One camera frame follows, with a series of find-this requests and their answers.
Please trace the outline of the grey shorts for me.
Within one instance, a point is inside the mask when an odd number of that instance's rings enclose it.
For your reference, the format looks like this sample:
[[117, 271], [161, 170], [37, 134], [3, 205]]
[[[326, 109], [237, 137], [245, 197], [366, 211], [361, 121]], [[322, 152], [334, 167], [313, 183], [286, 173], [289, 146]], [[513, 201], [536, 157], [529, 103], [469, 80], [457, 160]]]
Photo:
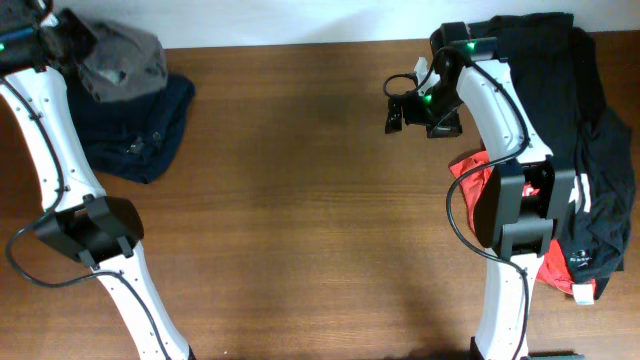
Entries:
[[78, 76], [94, 100], [129, 101], [166, 87], [166, 57], [156, 35], [111, 20], [88, 18], [85, 24], [96, 43]]

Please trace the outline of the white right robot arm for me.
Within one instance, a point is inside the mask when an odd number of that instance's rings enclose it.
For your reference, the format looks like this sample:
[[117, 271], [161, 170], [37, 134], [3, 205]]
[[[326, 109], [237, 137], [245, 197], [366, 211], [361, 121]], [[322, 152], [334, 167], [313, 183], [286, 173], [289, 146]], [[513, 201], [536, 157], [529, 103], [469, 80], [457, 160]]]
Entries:
[[527, 359], [532, 290], [562, 230], [573, 171], [537, 136], [496, 39], [464, 36], [433, 43], [432, 51], [428, 70], [408, 76], [414, 89], [388, 96], [385, 131], [421, 125], [430, 138], [456, 137], [461, 133], [458, 109], [469, 109], [489, 160], [462, 173], [450, 188], [489, 170], [473, 214], [479, 243], [473, 245], [454, 215], [447, 216], [458, 239], [487, 261], [483, 312], [468, 356]]

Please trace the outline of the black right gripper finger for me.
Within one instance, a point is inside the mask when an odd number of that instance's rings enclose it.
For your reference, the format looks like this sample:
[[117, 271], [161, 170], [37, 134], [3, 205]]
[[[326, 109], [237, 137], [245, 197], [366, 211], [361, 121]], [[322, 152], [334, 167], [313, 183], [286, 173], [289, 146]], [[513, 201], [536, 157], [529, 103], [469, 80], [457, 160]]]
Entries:
[[403, 100], [389, 98], [387, 103], [387, 118], [384, 131], [386, 134], [400, 132], [403, 129]]
[[460, 136], [462, 133], [462, 125], [456, 110], [443, 115], [435, 124], [427, 127], [427, 137], [431, 139], [454, 138]]

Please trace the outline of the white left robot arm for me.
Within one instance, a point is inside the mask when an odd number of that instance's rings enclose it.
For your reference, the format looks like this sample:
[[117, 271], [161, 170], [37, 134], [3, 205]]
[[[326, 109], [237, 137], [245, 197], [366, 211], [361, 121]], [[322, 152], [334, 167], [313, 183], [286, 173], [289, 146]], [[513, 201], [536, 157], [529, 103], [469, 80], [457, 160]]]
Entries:
[[146, 264], [144, 228], [133, 203], [106, 193], [90, 168], [72, 121], [57, 65], [86, 56], [95, 38], [76, 16], [57, 18], [50, 1], [1, 4], [1, 98], [25, 140], [38, 177], [42, 214], [5, 246], [33, 232], [45, 245], [88, 268], [60, 287], [96, 279], [115, 303], [142, 359], [191, 359], [194, 352], [168, 315]]

